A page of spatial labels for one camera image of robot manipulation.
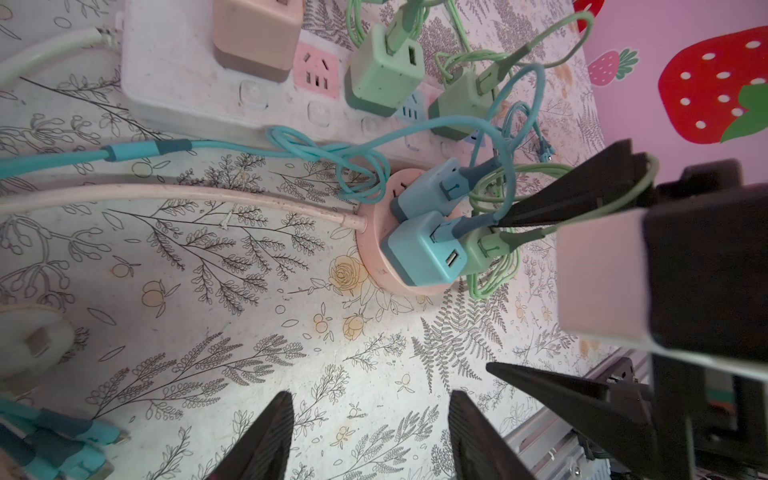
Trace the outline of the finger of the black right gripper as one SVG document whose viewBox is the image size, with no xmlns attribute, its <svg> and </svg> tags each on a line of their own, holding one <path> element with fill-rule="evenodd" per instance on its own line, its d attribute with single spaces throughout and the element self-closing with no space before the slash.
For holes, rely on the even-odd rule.
<svg viewBox="0 0 768 480">
<path fill-rule="evenodd" d="M 635 153 L 629 139 L 617 141 L 514 204 L 498 227 L 555 225 L 619 200 L 651 172 L 646 153 Z"/>
<path fill-rule="evenodd" d="M 535 398 L 628 468 L 654 466 L 652 391 L 634 381 L 586 378 L 491 362 L 486 370 Z"/>
</svg>

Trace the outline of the pink USB charger plug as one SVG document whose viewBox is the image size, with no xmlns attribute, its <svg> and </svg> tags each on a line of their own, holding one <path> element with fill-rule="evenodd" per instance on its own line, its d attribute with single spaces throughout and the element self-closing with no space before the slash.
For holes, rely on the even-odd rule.
<svg viewBox="0 0 768 480">
<path fill-rule="evenodd" d="M 302 0 L 215 0 L 212 41 L 223 67 L 284 82 L 303 25 Z"/>
</svg>

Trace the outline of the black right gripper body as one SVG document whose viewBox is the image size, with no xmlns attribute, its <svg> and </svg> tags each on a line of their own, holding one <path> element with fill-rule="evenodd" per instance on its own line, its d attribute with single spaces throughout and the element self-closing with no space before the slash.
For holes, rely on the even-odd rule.
<svg viewBox="0 0 768 480">
<path fill-rule="evenodd" d="M 767 467 L 767 188 L 740 164 L 686 168 L 661 184 L 642 222 L 650 294 L 661 475 L 697 467 L 736 476 Z"/>
</svg>

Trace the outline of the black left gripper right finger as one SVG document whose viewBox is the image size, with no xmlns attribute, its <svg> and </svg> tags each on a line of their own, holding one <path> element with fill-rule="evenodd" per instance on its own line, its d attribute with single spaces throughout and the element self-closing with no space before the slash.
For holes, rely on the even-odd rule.
<svg viewBox="0 0 768 480">
<path fill-rule="evenodd" d="M 466 392 L 451 393 L 448 424 L 457 479 L 534 479 Z"/>
</svg>

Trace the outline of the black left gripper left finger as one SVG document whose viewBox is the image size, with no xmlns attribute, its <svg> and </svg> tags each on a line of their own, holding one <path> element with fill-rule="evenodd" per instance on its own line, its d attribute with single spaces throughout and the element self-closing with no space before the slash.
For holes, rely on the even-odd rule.
<svg viewBox="0 0 768 480">
<path fill-rule="evenodd" d="M 292 395 L 281 391 L 206 479 L 284 479 L 293 428 Z"/>
</svg>

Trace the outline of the blue charger plug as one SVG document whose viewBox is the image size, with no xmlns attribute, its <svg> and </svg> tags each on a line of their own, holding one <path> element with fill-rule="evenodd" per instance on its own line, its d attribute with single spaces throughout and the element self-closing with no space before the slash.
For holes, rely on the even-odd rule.
<svg viewBox="0 0 768 480">
<path fill-rule="evenodd" d="M 390 202 L 390 210 L 400 223 L 433 211 L 448 216 L 484 176 L 481 166 L 462 167 L 452 158 L 420 175 Z"/>
</svg>

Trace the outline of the green charger plug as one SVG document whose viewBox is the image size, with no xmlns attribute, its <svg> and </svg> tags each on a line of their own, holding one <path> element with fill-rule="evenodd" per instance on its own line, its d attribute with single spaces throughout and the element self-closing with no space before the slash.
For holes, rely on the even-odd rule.
<svg viewBox="0 0 768 480">
<path fill-rule="evenodd" d="M 385 27 L 374 24 L 350 58 L 344 78 L 345 99 L 352 109 L 390 117 L 424 77 L 421 45 L 407 38 L 401 48 L 390 55 Z"/>
<path fill-rule="evenodd" d="M 485 119 L 497 93 L 498 89 L 494 88 L 480 95 L 477 74 L 474 71 L 466 71 L 431 103 L 428 109 L 429 118 L 471 116 Z"/>
<path fill-rule="evenodd" d="M 485 273 L 491 264 L 511 253 L 511 247 L 505 238 L 508 232 L 492 232 L 488 228 L 477 229 L 468 233 L 460 242 L 467 255 L 467 263 L 461 276 Z"/>
</svg>

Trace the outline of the teal charger plug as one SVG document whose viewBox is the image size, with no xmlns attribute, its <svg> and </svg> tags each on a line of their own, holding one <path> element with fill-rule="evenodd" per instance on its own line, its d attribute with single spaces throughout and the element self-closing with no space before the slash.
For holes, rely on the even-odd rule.
<svg viewBox="0 0 768 480">
<path fill-rule="evenodd" d="M 436 242 L 432 234 L 445 221 L 439 212 L 406 220 L 380 243 L 401 280 L 410 287 L 452 284 L 467 263 L 459 240 Z"/>
</svg>

